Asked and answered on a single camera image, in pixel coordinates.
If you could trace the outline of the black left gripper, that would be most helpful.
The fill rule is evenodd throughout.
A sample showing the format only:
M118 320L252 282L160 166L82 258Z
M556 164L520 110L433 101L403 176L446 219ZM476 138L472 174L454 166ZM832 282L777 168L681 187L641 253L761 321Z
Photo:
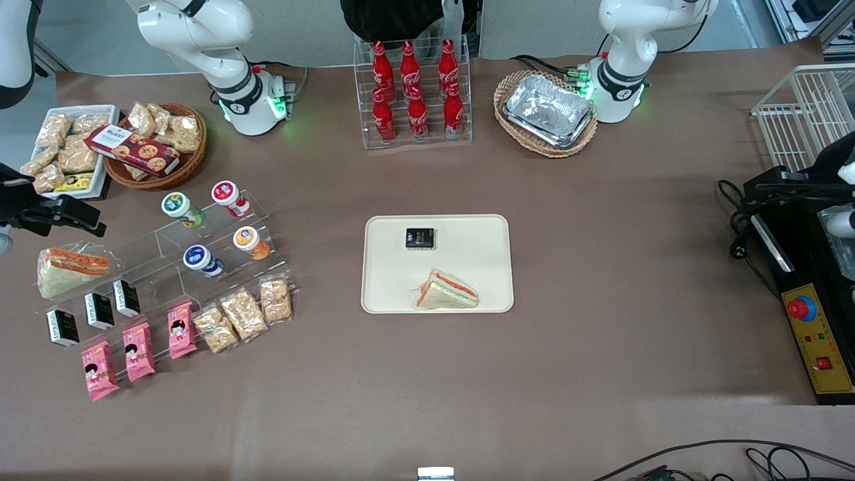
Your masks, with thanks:
M761 203L773 198L853 201L853 146L854 131L826 146L810 167L810 175L790 171L758 174L744 184L744 202ZM839 185L845 186L847 190L826 188L816 194L814 188L817 185Z

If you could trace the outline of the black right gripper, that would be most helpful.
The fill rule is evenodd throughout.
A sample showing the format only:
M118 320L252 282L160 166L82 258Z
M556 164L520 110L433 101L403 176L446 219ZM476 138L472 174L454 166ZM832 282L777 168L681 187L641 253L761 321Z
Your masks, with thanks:
M52 227L70 227L104 237L107 226L99 222L100 210L82 200L64 198L63 219L55 207L54 201L35 192L30 177L1 164L1 227L23 229L39 236L49 235Z

